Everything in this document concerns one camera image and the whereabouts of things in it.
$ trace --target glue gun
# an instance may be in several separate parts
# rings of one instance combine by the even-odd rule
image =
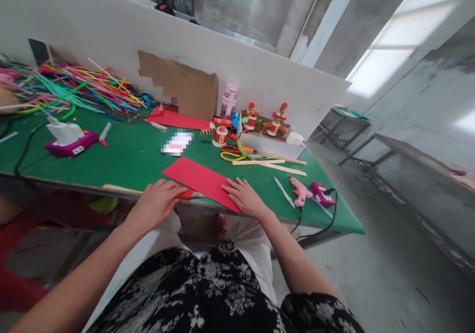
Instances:
[[[298,190],[298,198],[295,200],[295,206],[296,207],[303,207],[305,204],[305,199],[312,198],[313,193],[311,193],[303,184],[300,182],[298,179],[295,177],[291,177],[287,175],[287,177],[290,179],[290,183]]]

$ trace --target bundle of pipe cleaners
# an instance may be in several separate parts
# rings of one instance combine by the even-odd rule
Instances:
[[[24,104],[63,113],[62,120],[70,117],[76,107],[119,121],[123,120],[120,114],[144,116],[136,114],[138,108],[146,106],[131,84],[125,78],[114,78],[108,68],[93,71],[69,64],[52,66],[43,63],[37,68],[15,64],[9,70],[1,72],[1,83],[16,86],[15,93]],[[37,111],[37,108],[20,110],[17,116]]]

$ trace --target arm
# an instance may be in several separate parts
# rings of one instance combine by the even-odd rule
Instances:
[[[71,274],[38,302],[11,332],[80,332],[121,261],[168,217],[186,188],[160,180],[148,185],[127,219]]]
[[[302,247],[280,223],[276,215],[262,202],[261,198],[247,183],[237,178],[228,180],[230,187],[223,186],[230,199],[242,213],[259,221],[267,234],[282,273],[291,293],[326,293],[337,297],[335,290],[319,273],[317,267]]]

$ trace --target foot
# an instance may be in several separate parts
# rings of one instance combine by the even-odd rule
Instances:
[[[218,238],[226,239],[226,233],[228,232],[228,223],[226,218],[221,213],[216,213],[216,226],[218,227]]]

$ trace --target pink paper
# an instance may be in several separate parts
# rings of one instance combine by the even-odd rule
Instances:
[[[162,175],[202,193],[234,212],[241,213],[229,198],[227,192],[221,187],[221,185],[228,186],[228,179],[207,167],[201,166],[186,157],[180,157],[163,170]]]

